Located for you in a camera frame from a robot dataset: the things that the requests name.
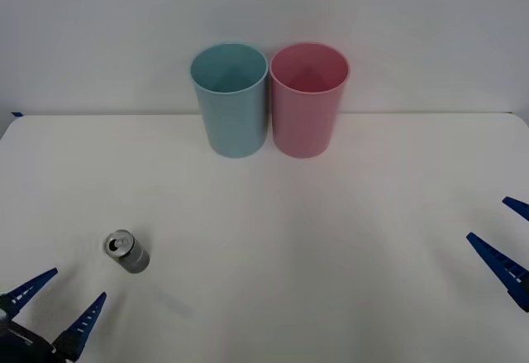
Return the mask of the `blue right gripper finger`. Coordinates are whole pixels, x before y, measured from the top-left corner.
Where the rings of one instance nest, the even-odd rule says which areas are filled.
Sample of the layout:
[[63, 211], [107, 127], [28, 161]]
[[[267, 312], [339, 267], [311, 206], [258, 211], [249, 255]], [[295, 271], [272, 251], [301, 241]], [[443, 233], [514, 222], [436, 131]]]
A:
[[528, 270], [496, 250], [473, 232], [466, 236], [484, 263], [507, 289], [510, 297], [524, 311], [528, 312]]
[[529, 204], [515, 198], [505, 197], [502, 203], [526, 220], [529, 220]]

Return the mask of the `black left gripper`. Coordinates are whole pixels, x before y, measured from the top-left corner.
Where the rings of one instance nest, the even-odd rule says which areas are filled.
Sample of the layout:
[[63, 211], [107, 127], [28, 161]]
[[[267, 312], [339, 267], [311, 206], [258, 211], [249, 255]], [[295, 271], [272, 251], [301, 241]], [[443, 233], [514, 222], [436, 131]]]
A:
[[101, 293], [71, 326], [60, 333], [52, 345], [17, 323], [9, 322], [57, 274], [56, 268], [47, 270], [1, 294], [1, 363], [77, 361], [83, 353], [106, 301], [106, 293]]

